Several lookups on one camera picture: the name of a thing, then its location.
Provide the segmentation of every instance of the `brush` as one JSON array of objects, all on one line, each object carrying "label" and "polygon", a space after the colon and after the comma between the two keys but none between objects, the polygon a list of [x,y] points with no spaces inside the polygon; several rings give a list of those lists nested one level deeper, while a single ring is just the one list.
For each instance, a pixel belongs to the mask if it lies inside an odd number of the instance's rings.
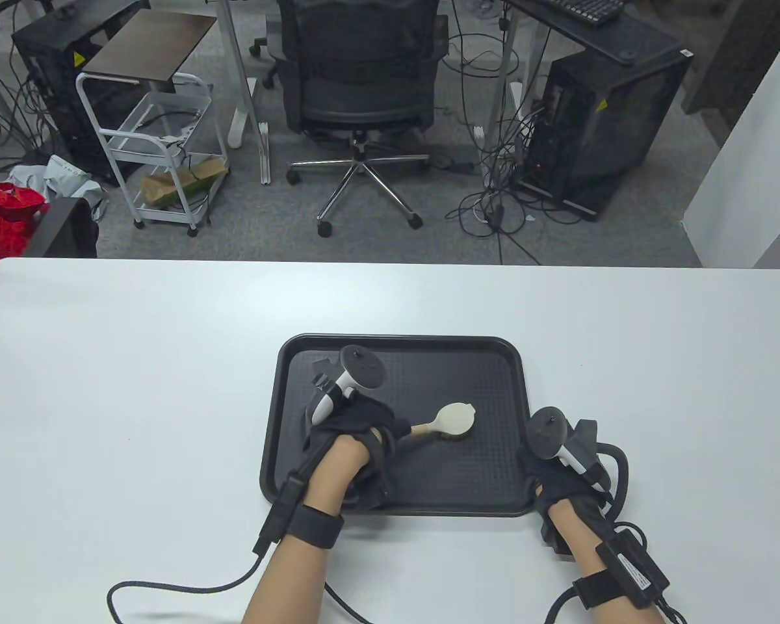
[{"label": "brush", "polygon": [[459,440],[474,426],[474,414],[476,410],[470,403],[451,403],[439,410],[433,422],[418,424],[411,428],[408,437],[441,434],[445,439]]}]

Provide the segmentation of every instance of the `forearm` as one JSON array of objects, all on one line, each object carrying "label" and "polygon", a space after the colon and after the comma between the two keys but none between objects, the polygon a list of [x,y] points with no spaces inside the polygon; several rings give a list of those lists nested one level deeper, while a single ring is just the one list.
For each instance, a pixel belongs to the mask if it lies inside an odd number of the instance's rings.
[{"label": "forearm", "polygon": [[[366,452],[342,455],[331,451],[310,479],[304,504],[330,516],[339,515],[346,487],[366,463]],[[286,535],[248,603],[242,624],[316,624],[329,556],[330,551]]]},{"label": "forearm", "polygon": [[[568,544],[569,550],[572,550],[581,576],[588,577],[606,570],[606,565],[595,552],[601,539],[581,521],[571,502],[563,500],[552,505],[549,518]],[[636,609],[626,596],[596,606],[594,615],[596,624],[664,624],[655,606]]]}]

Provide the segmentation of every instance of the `desk leg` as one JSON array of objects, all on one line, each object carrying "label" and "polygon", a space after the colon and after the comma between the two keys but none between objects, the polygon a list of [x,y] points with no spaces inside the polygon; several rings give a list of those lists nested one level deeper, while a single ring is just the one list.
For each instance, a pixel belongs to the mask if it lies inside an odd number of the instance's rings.
[{"label": "desk leg", "polygon": [[248,78],[245,75],[245,67],[242,65],[242,56],[239,53],[239,44],[237,42],[237,33],[233,18],[231,17],[231,8],[229,0],[218,0],[217,2],[217,21],[220,24],[220,34],[223,38],[223,47],[229,56],[229,76],[239,93],[237,109],[231,121],[229,137],[227,143],[232,149],[238,149],[242,146],[242,134],[245,131],[245,122],[251,119],[251,127],[254,131],[254,138],[257,142],[257,149],[260,155],[260,184],[269,184],[272,181],[271,169],[268,159],[268,123],[258,122],[257,113],[254,110],[254,89],[257,86],[257,78]]},{"label": "desk leg", "polygon": [[480,152],[480,168],[482,169],[482,185],[489,187],[491,182],[491,172],[497,163],[498,154],[492,154],[491,151],[497,147],[500,137],[497,122],[500,121],[502,113],[503,100],[502,95],[506,90],[506,80],[508,80],[508,65],[512,59],[512,49],[514,48],[514,38],[517,36],[517,24],[520,21],[520,12],[512,11],[509,20],[508,33],[506,34],[506,45],[502,50],[502,60],[500,61],[500,72],[497,74],[497,85],[494,87],[494,98],[491,100],[491,112],[488,113],[488,125],[485,128],[485,134],[479,125],[474,127],[474,135],[477,142],[482,139],[482,151]]},{"label": "desk leg", "polygon": [[517,111],[517,119],[521,123],[521,132],[528,136],[531,132],[529,125],[523,125],[523,120],[532,112],[532,105],[536,98],[536,84],[538,83],[538,71],[543,60],[545,47],[547,47],[549,27],[535,21],[535,29],[532,33],[532,48],[523,72],[521,83],[511,83],[512,100]]}]

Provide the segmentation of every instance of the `pc case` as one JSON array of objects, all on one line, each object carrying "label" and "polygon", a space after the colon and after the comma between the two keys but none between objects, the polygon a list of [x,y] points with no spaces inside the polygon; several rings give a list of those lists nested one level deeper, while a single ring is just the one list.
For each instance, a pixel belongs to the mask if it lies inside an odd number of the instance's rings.
[{"label": "pc case", "polygon": [[[149,0],[76,0],[12,35],[29,77],[43,98],[68,154],[86,172],[117,185],[110,163],[86,115],[75,78]],[[96,83],[87,95],[102,127],[116,128],[138,104],[148,86]],[[137,166],[123,167],[125,176]]]},{"label": "pc case", "polygon": [[631,68],[591,51],[555,60],[518,183],[597,219],[625,172],[645,160],[691,60],[688,50]]}]

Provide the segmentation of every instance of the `warning sticker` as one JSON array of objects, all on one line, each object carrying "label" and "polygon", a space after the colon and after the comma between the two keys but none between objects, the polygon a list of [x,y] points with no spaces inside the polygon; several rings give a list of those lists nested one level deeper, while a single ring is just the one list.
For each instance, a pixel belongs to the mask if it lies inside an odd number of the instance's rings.
[{"label": "warning sticker", "polygon": [[627,570],[627,573],[630,574],[632,579],[636,582],[636,585],[639,586],[640,590],[644,591],[651,585],[649,579],[644,574],[642,574],[635,565],[631,564],[630,559],[626,558],[624,555],[619,555],[618,560],[621,562],[621,565],[624,566],[625,570]]}]

